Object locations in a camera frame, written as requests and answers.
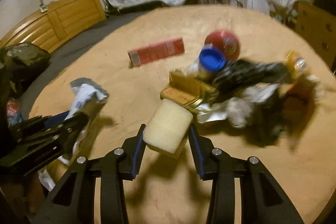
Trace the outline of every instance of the cardboard box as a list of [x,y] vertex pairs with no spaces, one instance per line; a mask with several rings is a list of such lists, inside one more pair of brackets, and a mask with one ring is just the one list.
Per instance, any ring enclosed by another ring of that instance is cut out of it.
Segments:
[[148,45],[128,51],[128,56],[134,67],[153,62],[162,58],[184,53],[182,37]]
[[169,72],[169,84],[161,91],[160,98],[169,99],[192,113],[199,113],[199,110],[195,109],[198,105],[212,105],[218,95],[219,91],[216,88],[176,70]]

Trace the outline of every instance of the wooden drawer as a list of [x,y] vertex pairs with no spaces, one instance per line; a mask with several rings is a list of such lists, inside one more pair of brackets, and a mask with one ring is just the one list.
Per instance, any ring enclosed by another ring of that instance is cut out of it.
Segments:
[[301,35],[331,67],[336,56],[336,17],[300,2],[295,32]]
[[31,42],[53,52],[105,18],[99,0],[58,0],[48,5],[47,12],[38,10],[16,24],[0,40],[0,47]]

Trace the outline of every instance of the blue bottle cap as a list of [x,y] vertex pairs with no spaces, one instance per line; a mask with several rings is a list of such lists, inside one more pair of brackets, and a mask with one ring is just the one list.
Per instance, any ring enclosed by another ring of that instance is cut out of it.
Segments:
[[226,59],[219,50],[215,48],[204,48],[199,54],[199,62],[206,70],[215,72],[224,67]]

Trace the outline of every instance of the red cardboard box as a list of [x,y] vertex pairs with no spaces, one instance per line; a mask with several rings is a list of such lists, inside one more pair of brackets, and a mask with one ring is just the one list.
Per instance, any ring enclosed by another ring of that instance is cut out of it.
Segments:
[[182,37],[155,43],[127,52],[134,67],[184,53]]

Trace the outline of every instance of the red ball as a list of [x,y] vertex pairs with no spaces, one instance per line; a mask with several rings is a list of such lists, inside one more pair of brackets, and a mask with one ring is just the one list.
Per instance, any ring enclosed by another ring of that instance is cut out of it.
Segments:
[[231,32],[225,30],[214,31],[205,39],[204,45],[207,44],[212,44],[219,49],[227,60],[236,60],[239,57],[240,43]]

